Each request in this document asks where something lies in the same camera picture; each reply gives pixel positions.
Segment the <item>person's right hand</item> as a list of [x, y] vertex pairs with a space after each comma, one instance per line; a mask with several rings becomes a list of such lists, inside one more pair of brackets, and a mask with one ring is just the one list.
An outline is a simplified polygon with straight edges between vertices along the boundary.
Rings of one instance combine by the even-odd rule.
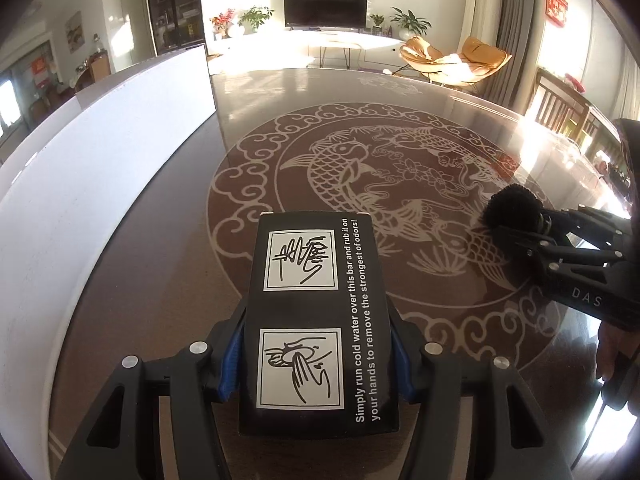
[[623, 353], [627, 358], [631, 358], [638, 347], [638, 332], [626, 332], [626, 330], [602, 322], [598, 330], [596, 377], [607, 382], [614, 375], [617, 353]]

